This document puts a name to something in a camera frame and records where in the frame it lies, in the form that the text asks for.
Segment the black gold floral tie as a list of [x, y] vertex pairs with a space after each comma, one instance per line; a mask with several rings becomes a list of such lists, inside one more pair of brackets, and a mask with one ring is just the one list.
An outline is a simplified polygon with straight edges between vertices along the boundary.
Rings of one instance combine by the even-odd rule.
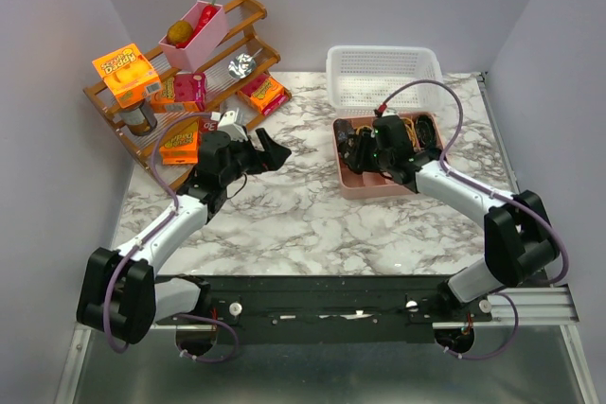
[[359, 139], [346, 139], [338, 146], [338, 151], [341, 160], [351, 172], [362, 174], [365, 171], [365, 152]]

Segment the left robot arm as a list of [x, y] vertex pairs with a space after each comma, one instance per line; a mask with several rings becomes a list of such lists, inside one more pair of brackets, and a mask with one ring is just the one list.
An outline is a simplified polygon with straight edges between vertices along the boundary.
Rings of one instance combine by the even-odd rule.
[[208, 133], [197, 164], [171, 191], [172, 205], [134, 238], [114, 250], [98, 248], [89, 257], [77, 320], [102, 331], [116, 352], [139, 343], [159, 320], [181, 315], [198, 324], [208, 316], [207, 284], [195, 278], [157, 282], [156, 276], [184, 241], [221, 210], [233, 182], [277, 171], [290, 157], [291, 150], [265, 130], [256, 134], [259, 149], [246, 133]]

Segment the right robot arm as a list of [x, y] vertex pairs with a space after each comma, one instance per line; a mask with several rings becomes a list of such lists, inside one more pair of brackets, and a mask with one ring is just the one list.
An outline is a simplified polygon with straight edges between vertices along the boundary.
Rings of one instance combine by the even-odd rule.
[[442, 318], [459, 319], [471, 301], [523, 284], [559, 256], [538, 195], [492, 189], [456, 174], [439, 147], [415, 149], [399, 117], [383, 116], [360, 129], [344, 124], [334, 132], [339, 156], [352, 172], [382, 175], [449, 205], [483, 229], [483, 258], [448, 278], [438, 292], [436, 309]]

